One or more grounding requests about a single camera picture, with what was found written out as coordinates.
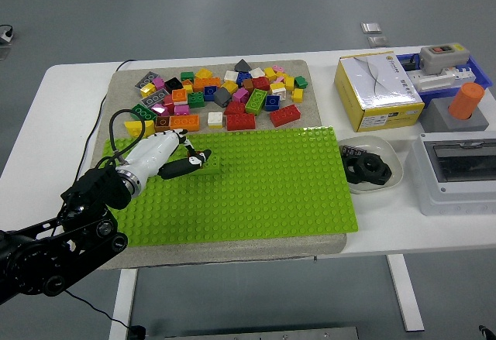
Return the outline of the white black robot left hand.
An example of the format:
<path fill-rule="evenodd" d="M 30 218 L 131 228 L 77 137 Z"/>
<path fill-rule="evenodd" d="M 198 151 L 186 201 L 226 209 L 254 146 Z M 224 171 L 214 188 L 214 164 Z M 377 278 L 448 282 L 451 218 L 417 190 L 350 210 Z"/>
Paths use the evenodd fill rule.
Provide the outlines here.
<path fill-rule="evenodd" d="M 200 169 L 212 151 L 205 149 L 196 153 L 187 133 L 186 129 L 174 129 L 155 133 L 141 140 L 126 157 L 126 164 L 117 167 L 117 171 L 127 173 L 144 185 L 152 176 L 158 175 L 169 180 Z M 187 149 L 189 157 L 167 162 L 179 145 Z"/>

